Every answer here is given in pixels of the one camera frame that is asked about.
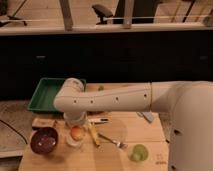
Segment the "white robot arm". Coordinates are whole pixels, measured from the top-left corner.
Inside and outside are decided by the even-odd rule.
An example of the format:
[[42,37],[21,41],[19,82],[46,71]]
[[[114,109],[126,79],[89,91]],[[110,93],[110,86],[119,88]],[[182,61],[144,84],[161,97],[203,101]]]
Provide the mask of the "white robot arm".
[[168,113],[168,171],[213,171],[213,82],[139,83],[87,92],[80,80],[69,78],[54,107],[69,124],[81,122],[87,112]]

